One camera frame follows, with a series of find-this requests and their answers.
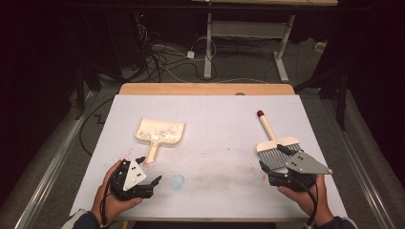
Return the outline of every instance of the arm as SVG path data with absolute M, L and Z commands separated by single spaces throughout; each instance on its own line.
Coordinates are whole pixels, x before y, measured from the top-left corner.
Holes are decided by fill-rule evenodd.
M 104 198 L 104 192 L 108 185 L 108 180 L 113 172 L 119 167 L 120 161 L 116 162 L 113 167 L 106 173 L 102 184 L 98 187 L 95 196 L 95 202 L 93 204 L 92 210 L 86 212 L 84 210 L 79 210 L 69 221 L 63 225 L 62 229 L 68 228 L 80 228 L 80 229 L 94 229 L 100 228 L 102 225 L 101 218 L 101 203 Z M 108 196 L 105 199 L 105 218 L 108 223 L 114 221 L 119 214 L 123 211 L 131 209 L 138 204 L 142 203 L 142 198 L 132 198 L 128 201 L 120 201 L 114 195 L 111 195 L 111 191 L 108 192 Z
M 313 185 L 309 190 L 316 197 L 318 196 L 318 210 L 315 215 L 315 227 L 318 229 L 327 228 L 344 228 L 352 229 L 357 228 L 351 220 L 341 219 L 339 217 L 334 217 L 328 206 L 327 197 L 327 187 L 325 184 L 324 175 L 318 175 L 316 177 L 316 185 L 318 186 L 318 194 L 316 194 L 316 187 Z M 310 215 L 313 211 L 313 203 L 307 193 L 297 193 L 290 190 L 287 187 L 280 186 L 278 191 L 284 194 L 286 197 L 298 203 L 300 208 L 307 214 Z

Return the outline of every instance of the dustpan handle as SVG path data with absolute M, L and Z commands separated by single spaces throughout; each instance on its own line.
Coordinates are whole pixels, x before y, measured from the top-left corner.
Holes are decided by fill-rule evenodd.
M 155 161 L 155 154 L 156 151 L 158 150 L 158 146 L 159 146 L 158 143 L 151 142 L 151 146 L 149 147 L 144 163 L 147 164 Z
M 265 131 L 266 131 L 268 137 L 270 138 L 270 140 L 275 140 L 275 139 L 276 139 L 276 135 L 274 134 L 273 130 L 271 130 L 271 127 L 270 127 L 270 125 L 269 125 L 268 122 L 267 122 L 267 119 L 266 119 L 265 114 L 263 114 L 262 111 L 259 111 L 259 112 L 257 113 L 257 115 L 259 116 L 260 121 L 262 122 L 262 125 L 263 125 L 263 127 L 265 128 Z

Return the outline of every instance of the dark background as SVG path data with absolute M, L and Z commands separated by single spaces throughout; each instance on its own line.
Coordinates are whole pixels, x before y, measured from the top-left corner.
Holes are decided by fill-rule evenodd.
M 349 76 L 349 89 L 381 152 L 404 184 L 401 169 L 405 162 L 402 149 L 405 142 L 404 3 L 390 0 L 339 4 L 372 5 L 374 10 L 366 16 L 355 13 L 323 18 L 316 14 L 297 16 L 290 39 L 292 42 L 309 37 L 318 41 L 329 39 L 314 77 L 342 59 L 348 60 L 350 64 L 344 67 Z M 131 19 L 134 15 L 129 12 L 90 12 L 83 17 L 83 13 L 61 9 L 53 0 L 3 2 L 0 12 L 3 146 L 0 204 L 3 204 L 24 168 L 71 108 L 68 98 L 75 88 L 78 64 L 89 87 L 97 90 L 96 73 L 120 77 L 120 67 L 137 63 L 139 53 L 127 52 L 138 49 L 137 31 Z M 192 44 L 205 31 L 203 14 L 146 12 L 144 15 L 144 23 L 151 31 L 185 45 Z M 223 17 L 263 18 L 251 14 Z M 315 86 L 336 84 L 331 80 L 335 77 L 339 73 Z

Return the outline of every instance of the hand broom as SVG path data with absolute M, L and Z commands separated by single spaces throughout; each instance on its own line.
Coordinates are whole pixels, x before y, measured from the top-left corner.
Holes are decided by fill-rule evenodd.
M 267 165 L 268 168 L 270 168 L 270 170 L 285 167 L 286 161 L 289 159 L 289 156 L 283 154 L 279 149 L 277 149 L 277 145 L 280 144 L 286 146 L 293 151 L 300 151 L 300 141 L 292 136 L 277 139 L 276 135 L 271 130 L 271 127 L 268 124 L 263 111 L 257 112 L 257 116 L 259 116 L 260 121 L 262 122 L 262 125 L 265 128 L 268 137 L 270 138 L 270 141 L 262 142 L 257 145 L 256 151 L 259 155 L 259 159 L 261 159 L 264 164 Z

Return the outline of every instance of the white paper sheet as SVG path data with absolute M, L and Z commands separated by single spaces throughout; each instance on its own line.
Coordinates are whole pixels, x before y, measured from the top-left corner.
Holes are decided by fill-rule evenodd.
M 150 199 L 122 219 L 305 219 L 306 214 L 270 186 L 256 145 L 268 141 L 256 115 L 262 110 L 277 138 L 297 137 L 306 153 L 326 164 L 298 95 L 117 95 L 71 214 L 91 209 L 97 187 L 119 159 L 144 156 L 135 138 L 144 118 L 185 123 L 181 142 L 160 146 L 142 169 L 147 181 L 162 175 Z M 326 176 L 332 212 L 346 211 Z

